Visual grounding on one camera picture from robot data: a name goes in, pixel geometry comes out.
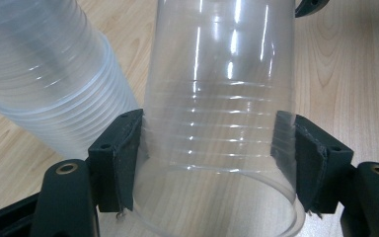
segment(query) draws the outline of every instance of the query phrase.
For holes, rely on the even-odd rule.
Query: black plastic bracket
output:
[[[0,209],[0,236],[29,236],[38,194]]]
[[[89,170],[83,160],[66,160],[44,175],[31,237],[99,235]]]
[[[306,211],[335,213],[353,151],[304,117],[295,126],[298,197]]]
[[[94,201],[100,212],[133,210],[134,172],[143,110],[122,114],[88,149]]]

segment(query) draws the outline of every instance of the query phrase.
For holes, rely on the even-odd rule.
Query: transparent plastic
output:
[[[156,234],[300,230],[294,4],[159,1],[134,185],[134,212]]]
[[[0,1],[0,113],[66,159],[137,103],[74,0]]]

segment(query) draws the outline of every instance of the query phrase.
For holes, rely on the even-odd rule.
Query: black mount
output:
[[[0,236],[100,236],[96,206],[101,212],[133,210],[142,116],[142,110],[119,116],[89,148],[86,161],[50,167],[39,194],[0,210]],[[290,126],[290,117],[277,113],[274,137]],[[379,236],[379,163],[355,168],[347,146],[304,117],[296,116],[295,126],[296,186],[305,210],[334,213],[341,202],[344,236]],[[283,157],[277,164],[283,167]]]

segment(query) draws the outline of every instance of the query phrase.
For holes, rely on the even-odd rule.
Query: wood grain surface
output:
[[[156,0],[79,0],[106,34],[142,105]],[[331,0],[295,22],[296,113],[355,151],[353,164],[379,162],[379,0]],[[0,115],[0,208],[39,191],[42,175],[61,160]],[[298,236],[341,236],[340,216],[308,216]],[[126,216],[100,216],[103,236],[151,236]]]

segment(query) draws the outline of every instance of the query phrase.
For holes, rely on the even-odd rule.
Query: plastic cup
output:
[[[74,0],[0,1],[0,113],[66,159],[137,103]]]
[[[137,218],[161,236],[295,235],[294,1],[158,7]]]

